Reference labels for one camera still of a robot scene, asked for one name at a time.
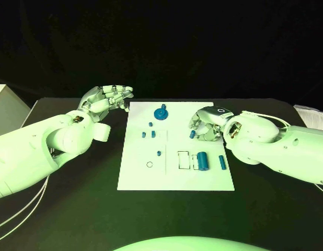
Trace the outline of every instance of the small blue part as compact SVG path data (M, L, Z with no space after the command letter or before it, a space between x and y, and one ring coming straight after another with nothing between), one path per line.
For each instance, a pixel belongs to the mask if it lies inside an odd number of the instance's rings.
M188 137L193 139L193 138L194 138L194 136L196 136L196 131L194 131L194 130L191 130L191 131L190 131L190 136L188 136Z
M206 159L206 153L200 152L197 153L197 167L199 171L207 171L209 165L207 165L207 159Z
M219 162L220 162L220 167L222 167L222 170L226 170L227 168L226 168L226 166L224 166L223 156L222 156L222 155L219 155L217 157L219 157Z
M157 120L164 120L167 118L167 106L163 104L161 108L157 108L154 111L154 118Z

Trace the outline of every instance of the black table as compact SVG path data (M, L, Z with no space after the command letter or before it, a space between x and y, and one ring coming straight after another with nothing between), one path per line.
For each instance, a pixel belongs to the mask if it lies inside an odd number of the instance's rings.
M304 126L294 108L273 99L168 101L212 101L235 114L249 110ZM24 126L73 110L78 102L40 99ZM323 193L312 184L262 164L243 164L226 150L235 191L118 191L127 113L111 111L102 122L111 125L108 142L93 141L86 153L50 175L37 209L0 241L0 250L112 250L181 235L224 238L271 250L323 250ZM42 184L0 199L0 222ZM0 236L24 215L1 227Z

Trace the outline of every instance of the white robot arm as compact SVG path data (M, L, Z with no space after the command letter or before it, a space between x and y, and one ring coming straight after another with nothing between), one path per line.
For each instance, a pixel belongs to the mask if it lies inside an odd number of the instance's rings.
M105 142L109 126L98 123L111 109L128 111L125 86L95 87L78 109L0 136L0 197L20 191L82 154L92 140Z
M263 117L271 116L246 111L233 116L220 107L204 107L194 114L188 127L196 129L204 122L210 128L197 136L199 140L214 141L222 132L226 148L242 162L262 163L273 171L323 185L323 131L291 126L271 117L285 124L278 128Z

